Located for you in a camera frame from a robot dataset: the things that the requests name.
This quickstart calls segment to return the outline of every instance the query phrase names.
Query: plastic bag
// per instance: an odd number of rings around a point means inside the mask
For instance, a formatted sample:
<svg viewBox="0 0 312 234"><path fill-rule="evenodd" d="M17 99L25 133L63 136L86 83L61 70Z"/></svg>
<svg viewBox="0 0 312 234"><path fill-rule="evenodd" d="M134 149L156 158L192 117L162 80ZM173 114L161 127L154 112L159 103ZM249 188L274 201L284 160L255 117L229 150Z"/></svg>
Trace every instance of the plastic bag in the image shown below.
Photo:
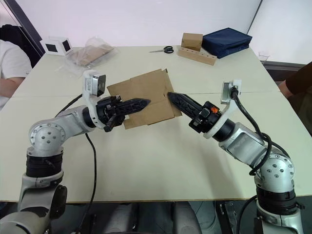
<svg viewBox="0 0 312 234"><path fill-rule="evenodd" d="M85 47L75 48L66 55L63 68L79 77L85 70L105 63L117 53L116 48L99 37L93 37L87 40Z"/></svg>

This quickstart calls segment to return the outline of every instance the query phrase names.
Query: brown sleeve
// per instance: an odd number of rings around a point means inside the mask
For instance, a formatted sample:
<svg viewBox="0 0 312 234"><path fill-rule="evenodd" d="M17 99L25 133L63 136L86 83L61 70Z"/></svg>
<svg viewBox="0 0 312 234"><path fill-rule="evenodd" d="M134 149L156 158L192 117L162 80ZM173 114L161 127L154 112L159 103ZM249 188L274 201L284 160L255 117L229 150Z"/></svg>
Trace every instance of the brown sleeve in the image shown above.
<svg viewBox="0 0 312 234"><path fill-rule="evenodd" d="M286 86L292 94L304 92L312 86L312 62L286 79Z"/></svg>

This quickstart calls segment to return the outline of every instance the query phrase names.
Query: wooden holder with holes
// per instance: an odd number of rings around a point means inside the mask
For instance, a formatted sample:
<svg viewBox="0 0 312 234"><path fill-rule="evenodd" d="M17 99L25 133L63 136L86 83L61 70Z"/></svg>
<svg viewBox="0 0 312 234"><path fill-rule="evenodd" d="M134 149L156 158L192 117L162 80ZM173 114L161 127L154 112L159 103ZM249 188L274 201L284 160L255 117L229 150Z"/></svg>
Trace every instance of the wooden holder with holes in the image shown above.
<svg viewBox="0 0 312 234"><path fill-rule="evenodd" d="M202 52L191 50L184 47L181 47L179 49L178 55L198 62L203 62L212 66L216 61L216 56L214 55L204 54Z"/></svg>

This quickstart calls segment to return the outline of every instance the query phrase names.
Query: white box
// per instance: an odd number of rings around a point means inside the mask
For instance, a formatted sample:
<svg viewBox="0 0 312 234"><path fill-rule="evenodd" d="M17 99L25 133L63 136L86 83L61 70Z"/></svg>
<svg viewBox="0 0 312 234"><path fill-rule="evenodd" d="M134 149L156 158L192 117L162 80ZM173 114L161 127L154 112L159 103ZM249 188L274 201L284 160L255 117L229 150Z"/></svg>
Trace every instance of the white box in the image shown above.
<svg viewBox="0 0 312 234"><path fill-rule="evenodd" d="M49 37L40 41L45 52L50 55L67 55L73 50L68 38Z"/></svg>

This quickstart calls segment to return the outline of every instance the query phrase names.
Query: white t-shirt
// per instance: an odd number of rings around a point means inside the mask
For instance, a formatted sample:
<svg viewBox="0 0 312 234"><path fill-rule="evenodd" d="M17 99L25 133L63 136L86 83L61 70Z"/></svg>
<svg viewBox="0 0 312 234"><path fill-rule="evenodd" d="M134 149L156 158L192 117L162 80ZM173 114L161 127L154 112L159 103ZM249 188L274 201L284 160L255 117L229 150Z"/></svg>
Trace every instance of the white t-shirt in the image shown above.
<svg viewBox="0 0 312 234"><path fill-rule="evenodd" d="M26 77L31 71L28 56L17 45L0 40L0 79ZM0 110L9 100L0 96Z"/></svg>

